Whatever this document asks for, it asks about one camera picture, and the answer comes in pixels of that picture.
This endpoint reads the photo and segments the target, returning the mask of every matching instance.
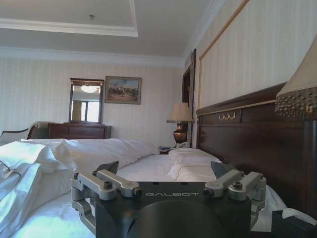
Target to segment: ceiling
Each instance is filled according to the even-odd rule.
[[[0,47],[182,57],[211,1],[0,0]]]

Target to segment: dark wood headboard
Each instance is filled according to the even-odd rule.
[[[197,110],[197,148],[263,173],[292,207],[317,217],[317,121],[274,112],[284,84]]]

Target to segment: striped wallpaper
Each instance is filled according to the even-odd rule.
[[[104,104],[103,124],[113,138],[173,146],[175,125],[166,123],[181,99],[182,69],[153,66],[0,58],[0,128],[20,130],[37,120],[68,121],[69,78],[106,75],[142,78],[141,105]]]
[[[242,0],[226,0],[197,58]],[[316,0],[250,0],[203,59],[201,107],[288,81],[317,32]],[[199,60],[196,61],[198,104]]]

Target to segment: metal bracket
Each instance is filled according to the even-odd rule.
[[[117,190],[124,197],[141,196],[142,191],[137,182],[125,180],[107,170],[93,172],[93,175],[77,173],[71,179],[72,207],[79,211],[82,223],[96,235],[96,219],[90,204],[85,200],[97,196],[104,201],[116,198]]]
[[[215,181],[206,182],[204,195],[206,197],[222,197],[223,192],[235,181],[239,181],[241,177],[244,175],[242,171],[231,170],[219,177]]]
[[[250,172],[244,176],[242,171],[231,170],[214,182],[205,184],[206,197],[222,197],[228,189],[229,197],[236,201],[251,199],[251,223],[254,226],[259,217],[259,211],[265,207],[266,179],[260,173]]]

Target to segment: doorway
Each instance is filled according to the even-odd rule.
[[[194,49],[191,53],[190,65],[183,74],[182,84],[182,103],[188,103],[188,107],[191,112],[192,118],[194,117],[195,68],[196,49]],[[193,124],[185,124],[184,129],[187,131],[187,141],[190,143],[190,147],[192,147]]]

